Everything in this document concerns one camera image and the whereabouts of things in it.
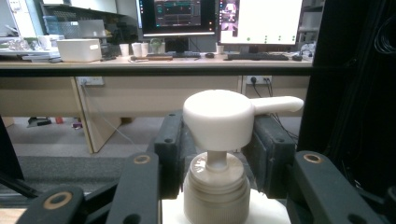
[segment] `keyboard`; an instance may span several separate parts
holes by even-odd
[[[242,53],[228,54],[228,60],[253,60],[253,61],[287,61],[289,58],[283,54],[268,53]]]
[[[148,54],[147,57],[158,57],[158,56],[172,56],[172,58],[201,58],[201,54],[199,52],[166,52],[163,54]]]

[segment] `pump dispenser head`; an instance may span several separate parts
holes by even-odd
[[[184,123],[195,145],[207,150],[192,160],[184,182],[184,213],[191,223],[245,222],[250,185],[242,162],[227,151],[248,144],[255,115],[302,106],[295,97],[250,100],[233,91],[202,91],[186,100]]]

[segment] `white box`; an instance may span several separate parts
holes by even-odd
[[[65,63],[89,63],[102,59],[99,39],[58,40],[58,50]]]
[[[70,5],[70,1],[64,0],[43,0],[44,4],[68,4]]]

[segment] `floor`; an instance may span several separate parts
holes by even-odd
[[[298,134],[301,119],[280,118],[283,126]],[[103,148],[90,154],[82,129],[72,128],[73,118],[64,118],[63,124],[27,127],[28,118],[14,118],[7,127],[8,134],[18,156],[25,183],[39,191],[60,185],[73,185],[89,193],[120,177],[126,158],[145,151],[151,139],[160,130],[163,118],[136,118],[123,123],[120,133],[108,139]],[[0,185],[0,197],[14,194]]]

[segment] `paper cup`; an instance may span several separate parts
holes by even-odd
[[[132,50],[134,51],[135,57],[142,57],[142,44],[141,43],[133,43]]]
[[[142,43],[142,56],[146,57],[149,53],[149,43]]]
[[[216,43],[216,53],[217,54],[223,54],[224,53],[224,46],[218,45],[218,43]]]
[[[129,56],[129,44],[120,44],[122,57]]]

